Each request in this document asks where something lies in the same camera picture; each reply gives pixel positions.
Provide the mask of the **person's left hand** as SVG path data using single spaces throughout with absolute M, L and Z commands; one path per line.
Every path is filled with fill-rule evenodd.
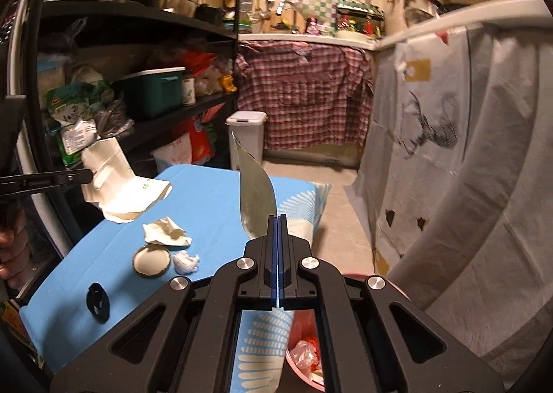
M 26 215 L 19 210 L 9 228 L 1 228 L 1 279 L 12 289 L 25 285 L 29 273 L 30 249 Z

